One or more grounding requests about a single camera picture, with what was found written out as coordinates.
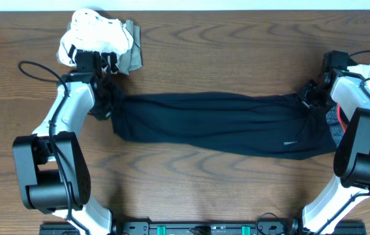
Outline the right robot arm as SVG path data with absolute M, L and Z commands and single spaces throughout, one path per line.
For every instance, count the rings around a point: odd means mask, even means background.
M 323 55 L 320 77 L 322 83 L 310 82 L 298 99 L 314 111 L 336 107 L 348 123 L 333 158 L 332 179 L 284 234 L 365 234 L 363 222 L 343 218 L 370 198 L 370 65 L 333 50 Z

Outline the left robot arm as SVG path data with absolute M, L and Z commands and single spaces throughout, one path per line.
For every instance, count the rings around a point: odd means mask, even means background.
M 78 137 L 85 118 L 108 119 L 116 87 L 113 52 L 78 50 L 74 70 L 57 77 L 57 97 L 41 124 L 12 144 L 23 205 L 64 219 L 40 234 L 115 234 L 112 212 L 91 194 L 91 176 Z

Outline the black pants with red waistband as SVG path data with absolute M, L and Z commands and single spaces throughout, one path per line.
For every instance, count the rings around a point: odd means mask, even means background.
M 112 127 L 122 139 L 188 144 L 255 157 L 303 160 L 335 152 L 345 133 L 336 107 L 317 112 L 295 95 L 122 95 Z

